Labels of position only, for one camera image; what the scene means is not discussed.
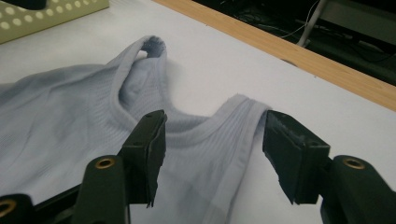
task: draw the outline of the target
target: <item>cable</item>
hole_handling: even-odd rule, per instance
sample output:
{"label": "cable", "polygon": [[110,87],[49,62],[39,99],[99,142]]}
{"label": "cable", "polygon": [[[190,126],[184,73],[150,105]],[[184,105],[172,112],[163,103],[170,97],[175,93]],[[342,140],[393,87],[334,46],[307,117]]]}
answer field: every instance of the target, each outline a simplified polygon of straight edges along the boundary
{"label": "cable", "polygon": [[278,20],[278,19],[273,19],[273,18],[271,18],[269,20],[264,20],[263,14],[259,13],[259,12],[254,12],[251,7],[249,7],[248,9],[245,9],[243,11],[240,11],[238,13],[234,13],[233,16],[236,19],[246,22],[246,23],[251,23],[251,22],[269,23],[269,22]]}
{"label": "cable", "polygon": [[301,27],[298,28],[297,30],[295,30],[295,31],[293,31],[293,32],[291,32],[291,33],[289,33],[288,35],[280,36],[280,38],[285,38],[285,37],[288,37],[288,36],[290,36],[290,35],[294,35],[294,34],[297,33],[298,31],[300,31],[301,29],[303,29],[303,28],[308,24],[309,16],[311,15],[312,8],[314,8],[314,5],[316,5],[318,2],[319,2],[319,0],[317,0],[314,4],[312,4],[311,8],[309,8],[308,15],[306,15],[305,24],[304,24],[303,26],[301,26]]}
{"label": "cable", "polygon": [[[363,59],[364,61],[368,62],[368,63],[381,63],[384,62],[394,56],[396,56],[396,54],[387,54],[384,51],[377,49],[367,49],[365,47],[363,47],[361,44],[359,43],[351,43],[352,41],[352,36],[347,36],[341,32],[338,31],[334,31],[334,30],[330,30],[328,28],[325,27],[319,27],[318,28],[320,30],[321,33],[325,34],[326,36],[329,36],[335,40],[337,40],[339,43],[348,46],[351,50],[353,50],[361,59]],[[377,54],[382,54],[382,55],[386,55],[381,59],[377,59],[377,60],[373,60],[373,59],[369,59],[367,58],[362,52],[360,52],[359,50],[357,50],[355,47],[360,48],[362,50],[365,51],[370,51],[370,53],[377,53]]]}
{"label": "cable", "polygon": [[271,28],[271,29],[278,30],[278,31],[283,32],[283,33],[287,33],[287,34],[290,33],[289,31],[282,30],[280,28],[277,28],[276,26],[265,25],[265,24],[257,24],[257,26]]}

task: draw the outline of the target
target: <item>tank top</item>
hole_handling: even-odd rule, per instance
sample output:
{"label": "tank top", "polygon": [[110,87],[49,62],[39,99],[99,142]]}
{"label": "tank top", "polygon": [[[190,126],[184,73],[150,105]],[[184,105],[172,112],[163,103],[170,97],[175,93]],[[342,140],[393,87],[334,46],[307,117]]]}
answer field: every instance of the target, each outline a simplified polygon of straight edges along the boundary
{"label": "tank top", "polygon": [[0,195],[26,193],[37,204],[74,187],[89,161],[117,154],[142,116],[163,109],[155,204],[131,205],[132,223],[224,223],[269,107],[236,94],[212,117],[183,113],[169,98],[165,66],[165,44],[145,36],[108,64],[1,85]]}

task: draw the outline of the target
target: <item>table surface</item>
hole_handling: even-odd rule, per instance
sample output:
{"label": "table surface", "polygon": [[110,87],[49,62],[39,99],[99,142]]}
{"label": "table surface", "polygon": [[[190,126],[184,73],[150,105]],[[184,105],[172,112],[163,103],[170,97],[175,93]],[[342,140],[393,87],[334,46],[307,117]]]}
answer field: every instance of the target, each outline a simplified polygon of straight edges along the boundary
{"label": "table surface", "polygon": [[[210,116],[245,94],[294,116],[332,146],[331,157],[369,161],[396,189],[393,87],[192,1],[160,1],[189,17],[149,0],[110,0],[108,9],[0,45],[0,82],[107,63],[140,37],[158,35],[167,45],[169,93],[178,109]],[[230,223],[320,222],[318,205],[290,204],[257,139]]]}

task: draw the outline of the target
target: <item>black wire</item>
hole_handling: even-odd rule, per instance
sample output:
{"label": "black wire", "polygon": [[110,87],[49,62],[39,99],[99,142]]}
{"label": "black wire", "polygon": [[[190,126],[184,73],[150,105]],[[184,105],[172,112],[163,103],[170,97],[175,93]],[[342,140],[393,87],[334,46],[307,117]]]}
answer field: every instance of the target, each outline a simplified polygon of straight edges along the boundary
{"label": "black wire", "polygon": [[296,37],[294,34],[291,34],[295,32],[297,28],[295,26],[291,27],[289,22],[284,22],[284,20],[281,20],[277,15],[274,16],[274,15],[263,14],[261,11],[260,12],[257,12],[257,10],[253,11],[252,7],[250,7],[245,10],[239,11],[238,13],[235,13],[233,16],[236,19],[243,21],[244,23],[247,23],[261,30],[269,32],[272,35],[277,35],[278,37],[282,37],[283,35],[286,34],[288,36],[298,39],[298,37]]}
{"label": "black wire", "polygon": [[281,21],[279,24],[282,24],[283,26],[293,24],[293,20],[285,18],[284,15],[279,13],[278,11],[273,10],[268,6],[257,7],[257,1],[249,1],[249,2],[250,4],[249,7],[247,7],[247,12],[260,15],[260,17],[271,18],[271,20],[269,21]]}
{"label": "black wire", "polygon": [[[330,36],[333,39],[337,40],[339,43],[342,43],[345,46],[348,46],[350,49],[352,49],[356,54],[358,54],[359,57],[361,57],[364,61],[368,63],[381,63],[384,62],[391,57],[395,56],[395,54],[387,54],[383,51],[375,51],[374,49],[367,49],[363,47],[362,45],[359,45],[359,43],[353,43],[351,38],[346,37],[345,34],[339,32],[339,31],[334,31],[334,30],[329,30],[323,27],[318,28],[323,34],[326,36]],[[365,55],[363,55],[359,50],[357,50],[354,46],[357,48],[363,49],[365,51],[370,51],[371,53],[376,53],[376,54],[381,54],[381,55],[386,55],[385,57],[377,60],[369,59]]]}

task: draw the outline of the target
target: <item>clothing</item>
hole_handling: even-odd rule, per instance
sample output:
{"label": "clothing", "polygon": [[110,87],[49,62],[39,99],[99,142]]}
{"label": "clothing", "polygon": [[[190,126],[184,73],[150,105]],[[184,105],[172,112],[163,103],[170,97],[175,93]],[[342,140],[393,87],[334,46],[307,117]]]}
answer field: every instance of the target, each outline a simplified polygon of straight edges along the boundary
{"label": "clothing", "polygon": [[[137,59],[140,51],[145,59]],[[92,159],[117,154],[145,114],[163,109],[166,154],[153,208],[132,223],[224,223],[268,106],[235,95],[213,117],[172,106],[166,49],[145,36],[106,65],[77,65],[0,87],[0,195],[34,203],[79,184]]]}

